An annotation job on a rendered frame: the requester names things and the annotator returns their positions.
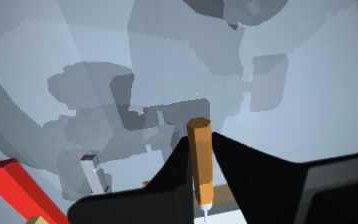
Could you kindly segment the white panel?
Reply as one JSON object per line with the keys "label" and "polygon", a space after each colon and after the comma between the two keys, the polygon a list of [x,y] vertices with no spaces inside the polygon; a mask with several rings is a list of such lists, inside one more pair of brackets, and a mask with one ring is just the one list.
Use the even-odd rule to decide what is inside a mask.
{"label": "white panel", "polygon": [[[194,224],[206,224],[194,194]],[[207,210],[207,224],[247,224],[229,185],[213,187],[212,207]]]}

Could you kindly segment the red flat bar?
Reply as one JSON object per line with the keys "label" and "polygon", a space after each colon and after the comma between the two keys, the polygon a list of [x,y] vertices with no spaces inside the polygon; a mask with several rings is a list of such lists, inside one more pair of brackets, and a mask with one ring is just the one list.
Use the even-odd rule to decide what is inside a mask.
{"label": "red flat bar", "polygon": [[16,158],[0,161],[0,196],[28,220],[26,224],[70,224]]}

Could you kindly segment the orange-handled awl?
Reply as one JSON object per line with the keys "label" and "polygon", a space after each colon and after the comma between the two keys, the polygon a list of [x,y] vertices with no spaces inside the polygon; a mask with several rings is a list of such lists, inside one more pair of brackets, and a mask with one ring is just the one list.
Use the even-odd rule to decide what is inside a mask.
{"label": "orange-handled awl", "polygon": [[204,220],[207,224],[207,210],[212,207],[213,198],[211,120],[204,117],[191,118],[186,125],[190,144],[195,196],[198,200],[199,209],[204,210]]}

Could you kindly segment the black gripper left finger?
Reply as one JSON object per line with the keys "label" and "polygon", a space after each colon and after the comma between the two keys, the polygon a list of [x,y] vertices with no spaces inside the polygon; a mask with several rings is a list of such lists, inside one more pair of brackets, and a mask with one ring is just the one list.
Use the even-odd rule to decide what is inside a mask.
{"label": "black gripper left finger", "polygon": [[68,209],[70,224],[194,224],[188,136],[143,188],[85,196]]}

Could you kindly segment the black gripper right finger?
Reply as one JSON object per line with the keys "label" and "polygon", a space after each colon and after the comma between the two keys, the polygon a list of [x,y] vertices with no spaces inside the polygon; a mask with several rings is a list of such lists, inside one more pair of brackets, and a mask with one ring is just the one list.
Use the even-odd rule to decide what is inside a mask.
{"label": "black gripper right finger", "polygon": [[304,224],[313,195],[358,183],[358,152],[295,163],[217,132],[212,149],[247,224]]}

